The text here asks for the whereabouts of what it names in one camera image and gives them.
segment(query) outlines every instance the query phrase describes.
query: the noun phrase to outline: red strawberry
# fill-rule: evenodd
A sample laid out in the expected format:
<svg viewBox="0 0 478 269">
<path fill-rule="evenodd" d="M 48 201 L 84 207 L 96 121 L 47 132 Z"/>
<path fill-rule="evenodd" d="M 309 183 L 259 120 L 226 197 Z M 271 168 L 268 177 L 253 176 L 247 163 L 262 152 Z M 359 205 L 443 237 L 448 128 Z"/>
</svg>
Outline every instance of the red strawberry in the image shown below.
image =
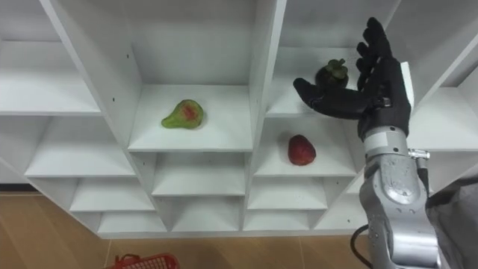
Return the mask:
<svg viewBox="0 0 478 269">
<path fill-rule="evenodd" d="M 303 166 L 314 161 L 316 152 L 307 138 L 297 134 L 289 140 L 288 155 L 292 164 Z"/>
</svg>

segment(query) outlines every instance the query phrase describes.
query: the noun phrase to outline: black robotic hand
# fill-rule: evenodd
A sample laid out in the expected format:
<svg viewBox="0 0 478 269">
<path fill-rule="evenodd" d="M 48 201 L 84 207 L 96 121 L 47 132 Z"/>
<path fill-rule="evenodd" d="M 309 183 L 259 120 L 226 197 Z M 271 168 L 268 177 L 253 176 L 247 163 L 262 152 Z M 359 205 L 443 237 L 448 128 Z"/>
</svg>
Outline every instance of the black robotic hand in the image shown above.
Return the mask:
<svg viewBox="0 0 478 269">
<path fill-rule="evenodd" d="M 302 101 L 315 111 L 331 117 L 358 121 L 358 135 L 376 127 L 393 126 L 409 134 L 411 106 L 403 82 L 400 63 L 382 25 L 370 18 L 363 33 L 367 45 L 360 42 L 361 58 L 356 66 L 360 72 L 358 90 L 339 87 L 319 87 L 303 78 L 294 81 Z"/>
</svg>

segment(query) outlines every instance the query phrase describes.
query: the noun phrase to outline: metal robot forearm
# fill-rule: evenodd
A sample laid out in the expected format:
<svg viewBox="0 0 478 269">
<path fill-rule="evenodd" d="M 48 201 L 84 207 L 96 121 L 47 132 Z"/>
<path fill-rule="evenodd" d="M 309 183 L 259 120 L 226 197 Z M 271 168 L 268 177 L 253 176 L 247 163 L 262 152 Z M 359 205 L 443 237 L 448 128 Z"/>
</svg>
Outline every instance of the metal robot forearm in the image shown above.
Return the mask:
<svg viewBox="0 0 478 269">
<path fill-rule="evenodd" d="M 393 126 L 371 129 L 364 146 L 360 202 L 369 223 L 373 267 L 440 268 L 438 240 L 425 212 L 426 189 L 405 134 Z"/>
</svg>

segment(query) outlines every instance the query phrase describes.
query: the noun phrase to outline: plastic basket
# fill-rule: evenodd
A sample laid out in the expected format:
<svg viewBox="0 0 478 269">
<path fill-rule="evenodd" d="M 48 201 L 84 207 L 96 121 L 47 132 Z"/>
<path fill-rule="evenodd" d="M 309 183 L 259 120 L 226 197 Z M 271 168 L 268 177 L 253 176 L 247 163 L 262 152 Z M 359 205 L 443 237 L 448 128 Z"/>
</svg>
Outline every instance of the plastic basket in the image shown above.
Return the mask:
<svg viewBox="0 0 478 269">
<path fill-rule="evenodd" d="M 146 258 L 126 254 L 121 258 L 116 256 L 110 269 L 179 269 L 179 263 L 175 256 L 167 253 Z"/>
</svg>

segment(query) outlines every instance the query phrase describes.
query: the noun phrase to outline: green pear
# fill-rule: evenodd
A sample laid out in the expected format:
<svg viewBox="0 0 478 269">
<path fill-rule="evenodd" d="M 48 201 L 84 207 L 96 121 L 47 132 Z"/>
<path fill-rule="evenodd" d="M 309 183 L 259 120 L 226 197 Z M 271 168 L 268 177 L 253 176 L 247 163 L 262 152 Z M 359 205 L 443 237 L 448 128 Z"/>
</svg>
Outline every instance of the green pear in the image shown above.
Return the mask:
<svg viewBox="0 0 478 269">
<path fill-rule="evenodd" d="M 194 100 L 182 100 L 168 117 L 161 121 L 164 128 L 194 129 L 201 125 L 203 111 Z"/>
</svg>

